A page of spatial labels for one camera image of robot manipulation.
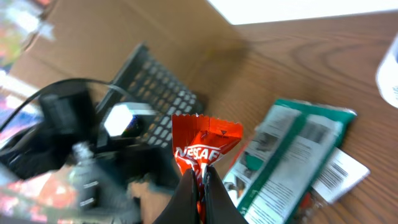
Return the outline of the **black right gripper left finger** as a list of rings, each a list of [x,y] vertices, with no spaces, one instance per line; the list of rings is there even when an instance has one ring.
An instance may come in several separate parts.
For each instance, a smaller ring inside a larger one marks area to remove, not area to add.
[[[186,170],[174,195],[154,224],[199,224],[198,187],[194,171]]]

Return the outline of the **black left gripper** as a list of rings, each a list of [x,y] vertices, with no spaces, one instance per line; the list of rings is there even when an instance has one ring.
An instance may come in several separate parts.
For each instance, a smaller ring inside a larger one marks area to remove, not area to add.
[[[147,144],[110,145],[96,149],[88,142],[72,147],[76,164],[71,183],[81,223],[142,223],[141,199],[130,183],[150,182],[171,193],[179,176],[164,149]]]

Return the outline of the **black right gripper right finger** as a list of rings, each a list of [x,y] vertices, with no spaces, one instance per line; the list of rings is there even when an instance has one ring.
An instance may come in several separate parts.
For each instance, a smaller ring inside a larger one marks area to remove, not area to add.
[[[206,168],[205,174],[205,223],[248,224],[231,201],[216,169]]]

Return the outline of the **green grip gloves package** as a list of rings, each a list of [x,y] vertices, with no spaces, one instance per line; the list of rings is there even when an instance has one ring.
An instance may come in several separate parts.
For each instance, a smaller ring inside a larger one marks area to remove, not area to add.
[[[278,99],[223,179],[248,223],[291,221],[356,112]]]

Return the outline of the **red snack stick packet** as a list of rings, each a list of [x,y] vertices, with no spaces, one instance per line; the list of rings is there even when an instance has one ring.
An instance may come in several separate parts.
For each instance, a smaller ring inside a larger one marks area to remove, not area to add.
[[[206,168],[232,150],[243,136],[243,126],[205,115],[172,115],[172,152],[182,174],[192,170],[198,187],[196,208],[205,221]]]

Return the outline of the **red dustpan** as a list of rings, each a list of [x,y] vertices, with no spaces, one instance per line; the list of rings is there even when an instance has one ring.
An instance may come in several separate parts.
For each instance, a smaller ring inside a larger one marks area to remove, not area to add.
[[[250,147],[239,155],[223,179],[232,202],[239,205],[268,162],[276,162],[265,183],[254,188],[256,193],[244,211],[248,223],[297,223],[316,204],[331,204],[350,191],[370,173],[369,169],[334,149],[324,168],[315,171],[307,159],[295,152],[285,156],[259,152]]]

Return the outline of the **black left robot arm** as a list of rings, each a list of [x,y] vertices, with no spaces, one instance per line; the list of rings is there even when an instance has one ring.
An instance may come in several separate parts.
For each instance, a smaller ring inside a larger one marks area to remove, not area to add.
[[[141,201],[131,194],[131,182],[176,188],[170,138],[144,141],[157,114],[150,105],[116,103],[99,119],[87,94],[47,95],[40,103],[44,120],[1,158],[29,185],[23,197],[47,223],[140,223]]]

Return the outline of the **white barcode scanner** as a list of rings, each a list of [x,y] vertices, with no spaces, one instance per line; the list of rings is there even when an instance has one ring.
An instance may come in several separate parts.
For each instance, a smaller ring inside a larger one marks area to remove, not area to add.
[[[381,97],[391,106],[397,108],[398,64],[397,35],[381,60],[377,72],[376,83]]]

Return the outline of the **grey plastic basket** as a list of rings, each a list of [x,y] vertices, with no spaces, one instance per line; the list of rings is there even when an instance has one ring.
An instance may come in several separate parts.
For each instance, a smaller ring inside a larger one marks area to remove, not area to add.
[[[139,141],[166,150],[172,147],[171,116],[205,110],[197,95],[156,60],[144,43],[134,49],[111,83],[130,93],[133,102],[147,103],[157,112]]]

